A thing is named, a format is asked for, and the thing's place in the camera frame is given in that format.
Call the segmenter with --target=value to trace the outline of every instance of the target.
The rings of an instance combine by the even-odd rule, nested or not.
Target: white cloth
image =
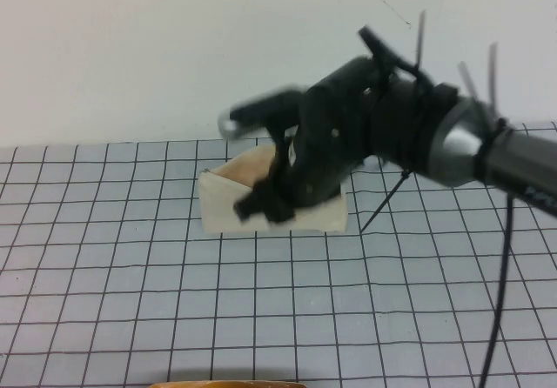
[[[206,233],[267,230],[344,231],[348,219],[346,196],[340,195],[311,209],[296,210],[296,217],[283,224],[270,224],[263,214],[240,222],[234,203],[266,176],[274,155],[274,145],[257,146],[226,164],[199,176],[201,222]]]

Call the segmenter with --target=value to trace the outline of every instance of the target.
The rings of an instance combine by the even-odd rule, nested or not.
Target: tan object
[[[164,382],[151,385],[151,388],[305,388],[305,385],[272,381],[198,381]]]
[[[267,230],[344,231],[348,220],[344,192],[311,209],[296,210],[296,217],[283,224],[269,224],[263,214],[240,222],[233,205],[250,192],[259,179],[267,176],[274,144],[249,149],[226,164],[199,176],[201,222],[206,233]]]

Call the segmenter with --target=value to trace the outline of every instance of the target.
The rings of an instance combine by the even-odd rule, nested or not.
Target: cloth
[[[316,207],[296,210],[295,218],[282,224],[270,224],[263,214],[254,215],[243,223],[238,219],[234,203],[250,192],[259,179],[266,177],[274,154],[274,144],[256,146],[212,171],[201,173],[198,184],[205,233],[346,229],[348,210],[343,191]]]

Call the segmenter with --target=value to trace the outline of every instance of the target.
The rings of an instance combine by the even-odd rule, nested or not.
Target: black robot arm segment
[[[557,217],[557,143],[505,130],[483,158],[479,180]]]
[[[359,34],[371,58],[355,58],[309,89],[251,101],[218,120],[226,139],[265,128],[277,145],[271,174],[257,187],[265,191],[254,190],[257,203],[241,218],[263,212],[282,222],[293,209],[323,203],[370,155],[447,187],[494,185],[557,215],[557,143],[503,124],[492,105],[434,85],[369,29]],[[279,206],[289,210],[277,213]]]

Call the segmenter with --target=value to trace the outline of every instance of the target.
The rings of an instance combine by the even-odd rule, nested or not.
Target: beige towel
[[[199,176],[201,222],[206,233],[267,230],[344,231],[348,219],[345,193],[311,209],[296,211],[283,224],[269,224],[263,214],[240,222],[233,205],[250,192],[255,182],[267,175],[275,153],[274,144],[245,151],[228,163]]]

